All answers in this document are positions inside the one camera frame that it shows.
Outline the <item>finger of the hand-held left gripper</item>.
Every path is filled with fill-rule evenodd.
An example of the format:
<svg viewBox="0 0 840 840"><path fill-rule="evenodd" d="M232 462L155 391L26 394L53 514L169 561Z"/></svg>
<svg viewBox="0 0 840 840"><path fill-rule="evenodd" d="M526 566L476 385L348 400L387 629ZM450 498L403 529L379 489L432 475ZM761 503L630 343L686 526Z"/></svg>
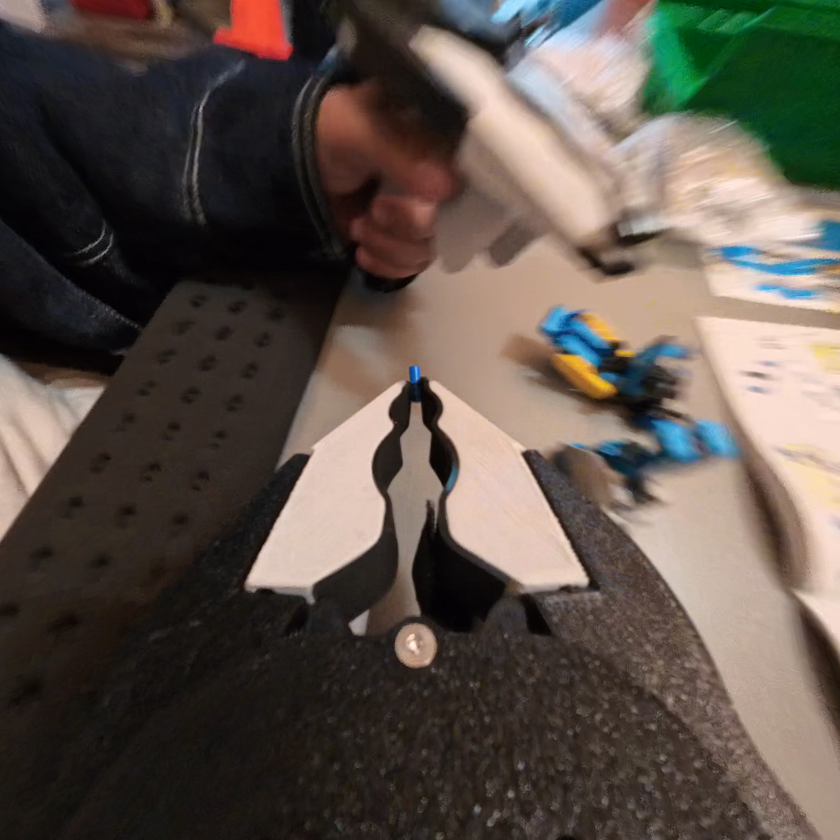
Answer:
<svg viewBox="0 0 840 840"><path fill-rule="evenodd" d="M437 226L442 270L460 272L481 256L507 266L541 238L568 246L607 277L635 269L635 244L654 234L627 233L571 147L509 81L525 55L502 65L468 40L429 26L410 46L466 110L455 153L464 188L442 208Z"/></svg>

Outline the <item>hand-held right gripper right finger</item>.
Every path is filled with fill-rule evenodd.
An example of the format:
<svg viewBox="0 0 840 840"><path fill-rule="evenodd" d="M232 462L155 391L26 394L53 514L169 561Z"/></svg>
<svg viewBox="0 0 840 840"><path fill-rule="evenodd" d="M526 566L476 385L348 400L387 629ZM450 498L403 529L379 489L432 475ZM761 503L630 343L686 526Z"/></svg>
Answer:
<svg viewBox="0 0 840 840"><path fill-rule="evenodd" d="M505 595L588 590L525 447L438 381L420 381L416 394L442 486L413 565L421 611L488 614Z"/></svg>

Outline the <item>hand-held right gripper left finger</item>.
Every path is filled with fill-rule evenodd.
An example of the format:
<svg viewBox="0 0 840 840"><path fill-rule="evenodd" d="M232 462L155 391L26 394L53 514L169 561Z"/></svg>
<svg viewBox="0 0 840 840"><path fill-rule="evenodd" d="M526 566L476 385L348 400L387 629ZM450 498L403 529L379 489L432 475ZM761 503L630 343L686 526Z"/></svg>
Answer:
<svg viewBox="0 0 840 840"><path fill-rule="evenodd" d="M390 485L403 467L411 389L398 382L311 449L245 579L342 614L367 613L390 591L398 547Z"/></svg>

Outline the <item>person's left hand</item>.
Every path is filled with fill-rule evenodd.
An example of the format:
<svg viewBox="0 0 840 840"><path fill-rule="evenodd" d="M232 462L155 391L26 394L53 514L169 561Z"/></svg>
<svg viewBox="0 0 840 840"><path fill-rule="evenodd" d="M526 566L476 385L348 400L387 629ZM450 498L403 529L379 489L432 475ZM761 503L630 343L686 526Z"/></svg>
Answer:
<svg viewBox="0 0 840 840"><path fill-rule="evenodd" d="M314 123L318 178L360 269L387 282L435 259L438 209L460 190L448 143L375 82L332 87Z"/></svg>

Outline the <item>black perforated panel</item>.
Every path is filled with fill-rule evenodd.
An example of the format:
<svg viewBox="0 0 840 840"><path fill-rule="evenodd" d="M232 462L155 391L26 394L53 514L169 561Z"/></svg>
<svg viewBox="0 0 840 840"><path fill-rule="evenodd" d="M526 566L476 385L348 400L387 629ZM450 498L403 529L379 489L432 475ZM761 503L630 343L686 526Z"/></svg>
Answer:
<svg viewBox="0 0 840 840"><path fill-rule="evenodd" d="M2 541L2 763L275 470L341 285L180 284Z"/></svg>

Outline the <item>blue and grey toy assembly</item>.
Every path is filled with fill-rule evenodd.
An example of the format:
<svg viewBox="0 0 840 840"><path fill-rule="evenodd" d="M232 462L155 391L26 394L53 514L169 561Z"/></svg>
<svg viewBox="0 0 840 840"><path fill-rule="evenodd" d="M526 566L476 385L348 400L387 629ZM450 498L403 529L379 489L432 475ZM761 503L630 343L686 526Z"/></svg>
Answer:
<svg viewBox="0 0 840 840"><path fill-rule="evenodd" d="M644 441L606 439L565 444L551 462L572 485L611 511L658 504L652 489L659 475L708 459L737 459L739 447L728 427L685 415L643 416Z"/></svg>

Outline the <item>green plastic bin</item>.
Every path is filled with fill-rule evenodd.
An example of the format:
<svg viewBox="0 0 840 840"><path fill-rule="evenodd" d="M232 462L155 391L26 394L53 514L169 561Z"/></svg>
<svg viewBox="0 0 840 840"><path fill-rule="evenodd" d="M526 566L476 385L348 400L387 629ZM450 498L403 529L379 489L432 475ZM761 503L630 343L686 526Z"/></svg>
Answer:
<svg viewBox="0 0 840 840"><path fill-rule="evenodd" d="M838 191L839 2L656 2L644 108L735 120L791 181Z"/></svg>

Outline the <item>blue sticker sheet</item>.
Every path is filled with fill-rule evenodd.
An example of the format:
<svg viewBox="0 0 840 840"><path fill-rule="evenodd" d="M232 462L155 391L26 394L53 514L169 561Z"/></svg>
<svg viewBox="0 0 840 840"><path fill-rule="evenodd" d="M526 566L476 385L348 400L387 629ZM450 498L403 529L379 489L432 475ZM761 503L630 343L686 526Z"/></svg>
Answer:
<svg viewBox="0 0 840 840"><path fill-rule="evenodd" d="M839 223L820 220L801 242L706 248L701 262L719 298L839 313Z"/></svg>

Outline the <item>person's white shirt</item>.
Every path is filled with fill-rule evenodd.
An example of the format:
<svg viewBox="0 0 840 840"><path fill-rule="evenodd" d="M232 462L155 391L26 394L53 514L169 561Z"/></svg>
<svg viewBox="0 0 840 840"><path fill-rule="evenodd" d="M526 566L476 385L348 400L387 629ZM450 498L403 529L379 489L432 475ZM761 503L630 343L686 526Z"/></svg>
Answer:
<svg viewBox="0 0 840 840"><path fill-rule="evenodd" d="M108 383L105 374L1 356L2 536Z"/></svg>

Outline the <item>open instruction booklet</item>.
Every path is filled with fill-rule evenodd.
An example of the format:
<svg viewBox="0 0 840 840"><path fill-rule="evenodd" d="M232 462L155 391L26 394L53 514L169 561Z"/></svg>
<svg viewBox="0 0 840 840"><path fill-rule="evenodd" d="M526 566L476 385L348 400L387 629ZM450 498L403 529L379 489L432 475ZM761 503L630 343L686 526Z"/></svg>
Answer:
<svg viewBox="0 0 840 840"><path fill-rule="evenodd" d="M696 320L745 461L783 543L783 577L839 655L839 331Z"/></svg>

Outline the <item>orange cone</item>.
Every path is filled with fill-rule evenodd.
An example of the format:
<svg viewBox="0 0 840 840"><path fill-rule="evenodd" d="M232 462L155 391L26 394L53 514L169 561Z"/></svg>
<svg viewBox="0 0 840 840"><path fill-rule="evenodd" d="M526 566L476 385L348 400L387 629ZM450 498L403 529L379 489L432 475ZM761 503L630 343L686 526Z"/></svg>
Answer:
<svg viewBox="0 0 840 840"><path fill-rule="evenodd" d="M281 1L231 1L229 22L213 36L216 46L261 59L286 61L292 54Z"/></svg>

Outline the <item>person's denim jacket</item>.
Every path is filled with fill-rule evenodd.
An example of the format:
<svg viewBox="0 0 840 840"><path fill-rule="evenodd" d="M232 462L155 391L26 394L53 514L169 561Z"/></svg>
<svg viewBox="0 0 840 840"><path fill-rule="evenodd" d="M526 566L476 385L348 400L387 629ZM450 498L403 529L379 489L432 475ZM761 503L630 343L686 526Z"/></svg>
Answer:
<svg viewBox="0 0 840 840"><path fill-rule="evenodd" d="M2 220L2 320L74 351L121 358L174 281L132 269L105 221L93 232L79 248L52 237L37 247Z"/></svg>

